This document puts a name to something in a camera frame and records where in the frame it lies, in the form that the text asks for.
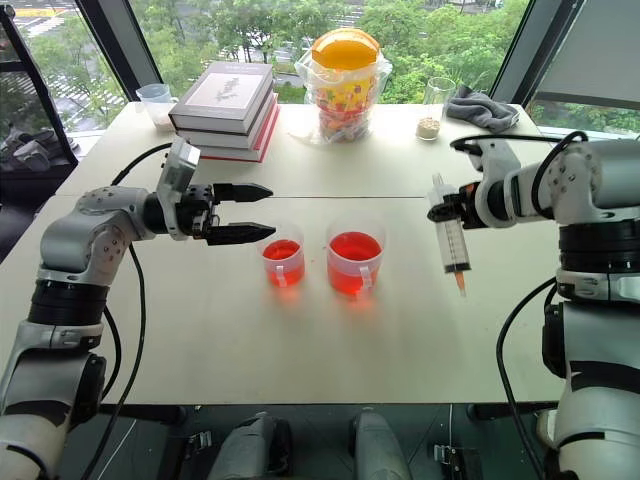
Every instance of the gray towel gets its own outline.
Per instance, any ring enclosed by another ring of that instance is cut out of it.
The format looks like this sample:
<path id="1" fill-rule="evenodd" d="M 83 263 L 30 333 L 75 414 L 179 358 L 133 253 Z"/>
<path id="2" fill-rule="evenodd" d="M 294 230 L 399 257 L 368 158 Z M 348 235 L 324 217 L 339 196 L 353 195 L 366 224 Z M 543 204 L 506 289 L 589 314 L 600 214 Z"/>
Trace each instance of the gray towel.
<path id="1" fill-rule="evenodd" d="M 457 95 L 449 100 L 445 111 L 452 118 L 459 118 L 478 127 L 488 128 L 491 133 L 500 133 L 514 126 L 519 119 L 518 111 L 511 105 L 491 100 L 462 86 Z"/>

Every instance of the stack of books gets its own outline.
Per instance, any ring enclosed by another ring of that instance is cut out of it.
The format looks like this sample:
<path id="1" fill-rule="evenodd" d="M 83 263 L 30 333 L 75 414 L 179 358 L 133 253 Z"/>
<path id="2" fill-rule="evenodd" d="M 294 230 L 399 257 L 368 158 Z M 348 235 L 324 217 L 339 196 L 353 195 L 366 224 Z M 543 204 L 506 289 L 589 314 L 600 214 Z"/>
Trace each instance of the stack of books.
<path id="1" fill-rule="evenodd" d="M 215 62 L 169 118 L 201 158 L 262 162 L 279 108 L 271 65 Z"/>

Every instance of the orange lid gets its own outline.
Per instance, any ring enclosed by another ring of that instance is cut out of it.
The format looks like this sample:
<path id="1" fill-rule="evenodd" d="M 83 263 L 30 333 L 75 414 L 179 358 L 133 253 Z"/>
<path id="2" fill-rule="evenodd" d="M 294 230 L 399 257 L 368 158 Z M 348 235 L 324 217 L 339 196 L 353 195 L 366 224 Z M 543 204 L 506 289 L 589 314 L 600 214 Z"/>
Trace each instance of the orange lid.
<path id="1" fill-rule="evenodd" d="M 311 58 L 323 67 L 357 70 L 375 63 L 380 45 L 358 28 L 338 28 L 313 42 Z"/>

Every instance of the table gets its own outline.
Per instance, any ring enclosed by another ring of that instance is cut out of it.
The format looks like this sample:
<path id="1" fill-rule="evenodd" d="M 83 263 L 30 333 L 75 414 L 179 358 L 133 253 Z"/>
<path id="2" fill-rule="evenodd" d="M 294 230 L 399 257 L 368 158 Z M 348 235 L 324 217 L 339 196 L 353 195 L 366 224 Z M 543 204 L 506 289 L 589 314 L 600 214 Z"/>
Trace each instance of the table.
<path id="1" fill-rule="evenodd" d="M 0 361 L 28 312 L 46 225 L 74 197 L 53 197 L 0 268 Z M 286 217 L 305 233 L 298 287 L 267 284 L 253 245 L 207 247 L 167 236 L 137 245 L 147 282 L 148 334 L 128 398 L 137 404 L 501 402 L 494 345 L 505 317 L 553 275 L 551 223 L 467 236 L 474 270 L 461 298 L 442 273 L 422 199 L 267 199 L 224 204 L 223 222 Z M 345 210 L 376 212 L 387 228 L 370 301 L 350 301 L 326 280 L 324 232 Z M 124 341 L 115 401 L 138 333 L 137 278 L 125 257 L 108 304 Z M 521 401 L 559 398 L 561 381 L 540 358 L 542 299 L 518 319 L 506 362 Z M 112 363 L 108 332 L 98 352 Z"/>
<path id="2" fill-rule="evenodd" d="M 495 340 L 516 303 L 554 274 L 555 225 L 468 233 L 473 270 L 466 274 L 468 297 L 461 298 L 453 278 L 442 273 L 423 196 L 435 171 L 454 185 L 479 178 L 468 159 L 448 147 L 449 140 L 477 129 L 447 122 L 437 142 L 416 143 L 412 131 L 392 127 L 402 118 L 408 125 L 406 118 L 417 108 L 381 105 L 378 112 L 385 114 L 377 114 L 374 127 L 379 121 L 388 130 L 379 130 L 378 123 L 374 132 L 380 137 L 359 144 L 366 155 L 356 145 L 327 150 L 298 144 L 293 151 L 298 141 L 284 129 L 309 107 L 289 107 L 283 106 L 264 164 L 201 162 L 195 180 L 272 187 L 276 198 L 222 204 L 222 223 L 287 218 L 298 224 L 305 234 L 303 281 L 283 290 L 270 286 L 253 245 L 207 247 L 168 236 L 139 243 L 148 333 L 128 403 L 503 402 Z M 170 140 L 149 128 L 135 108 L 125 108 L 0 266 L 2 364 L 16 325 L 28 312 L 46 226 L 69 212 L 80 193 L 109 183 L 140 151 Z M 523 115 L 518 132 L 536 133 L 533 128 Z M 531 163 L 549 147 L 515 149 L 523 163 Z M 338 159 L 329 152 L 350 155 Z M 153 189 L 161 158 L 143 162 L 125 183 Z M 374 172 L 378 169 L 386 178 Z M 366 178 L 357 181 L 363 170 Z M 339 214 L 354 210 L 374 213 L 387 228 L 379 283 L 367 301 L 337 294 L 326 278 L 325 229 Z M 128 256 L 108 304 L 124 341 L 121 378 L 106 398 L 114 402 L 130 371 L 138 334 L 137 277 Z M 553 400 L 561 393 L 563 382 L 540 357 L 542 324 L 540 298 L 522 312 L 507 340 L 505 359 L 520 401 Z M 112 352 L 105 332 L 98 353 L 112 363 Z"/>
<path id="3" fill-rule="evenodd" d="M 538 135 L 520 106 L 520 122 L 510 132 Z M 313 146 L 294 137 L 307 131 L 316 118 L 310 105 L 281 105 L 267 156 L 262 164 L 203 160 L 193 182 L 255 182 L 278 197 L 424 197 L 431 176 L 440 171 L 445 180 L 478 179 L 466 155 L 449 143 L 463 136 L 487 133 L 466 122 L 447 119 L 437 140 L 415 137 L 421 105 L 377 105 L 372 135 L 361 142 Z M 58 195 L 80 195 L 108 185 L 121 169 L 149 148 L 172 139 L 157 132 L 139 104 L 131 103 L 114 120 L 103 137 L 58 189 Z M 511 142 L 523 164 L 540 162 L 550 148 L 546 143 Z M 123 185 L 155 189 L 164 154 L 138 165 Z"/>

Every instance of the red liquid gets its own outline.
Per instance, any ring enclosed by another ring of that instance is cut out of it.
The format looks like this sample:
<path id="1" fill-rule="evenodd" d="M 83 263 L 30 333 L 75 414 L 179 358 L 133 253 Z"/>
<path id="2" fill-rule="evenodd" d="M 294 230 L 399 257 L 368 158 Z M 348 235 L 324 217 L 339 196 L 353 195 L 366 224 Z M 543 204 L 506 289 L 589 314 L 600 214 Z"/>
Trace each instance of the red liquid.
<path id="1" fill-rule="evenodd" d="M 293 240 L 276 240 L 264 249 L 262 255 L 264 258 L 268 258 L 269 260 L 284 260 L 295 254 L 298 250 L 300 250 L 300 245 Z M 298 268 L 284 272 L 283 275 L 286 286 L 299 282 L 304 275 L 304 259 Z M 280 280 L 278 279 L 276 272 L 272 272 L 271 270 L 267 271 L 267 278 L 271 283 L 278 287 L 285 286 L 280 285 Z"/>
<path id="2" fill-rule="evenodd" d="M 335 237 L 329 243 L 331 250 L 343 258 L 354 261 L 370 260 L 382 252 L 382 248 L 376 240 L 361 232 L 345 232 Z M 349 295 L 355 295 L 362 289 L 362 278 L 360 275 L 351 276 L 336 270 L 332 265 L 327 264 L 329 282 L 336 290 Z M 371 272 L 371 282 L 376 282 L 378 269 Z"/>

